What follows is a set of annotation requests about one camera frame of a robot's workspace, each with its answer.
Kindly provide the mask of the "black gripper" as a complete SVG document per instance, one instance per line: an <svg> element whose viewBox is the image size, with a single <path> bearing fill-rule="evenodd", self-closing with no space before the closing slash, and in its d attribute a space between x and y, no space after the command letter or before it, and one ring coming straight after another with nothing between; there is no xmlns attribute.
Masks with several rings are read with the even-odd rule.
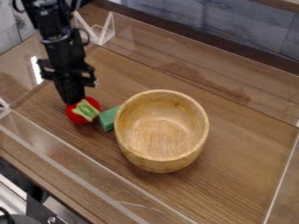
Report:
<svg viewBox="0 0 299 224"><path fill-rule="evenodd" d="M44 44L46 59L38 59L41 77L52 80L65 104L74 104L84 96L84 86L94 87L94 68L85 62L84 43L66 40Z"/></svg>

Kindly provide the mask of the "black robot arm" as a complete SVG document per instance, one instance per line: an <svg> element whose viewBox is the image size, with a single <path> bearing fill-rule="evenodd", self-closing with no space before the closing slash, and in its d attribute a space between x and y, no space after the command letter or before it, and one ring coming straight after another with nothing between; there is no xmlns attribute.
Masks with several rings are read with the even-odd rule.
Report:
<svg viewBox="0 0 299 224"><path fill-rule="evenodd" d="M21 0L33 28L41 36L48 55L38 59L41 77L50 80L64 103L70 105L85 97L84 87L94 87L94 68L85 62L81 29L70 24L70 7L65 0Z"/></svg>

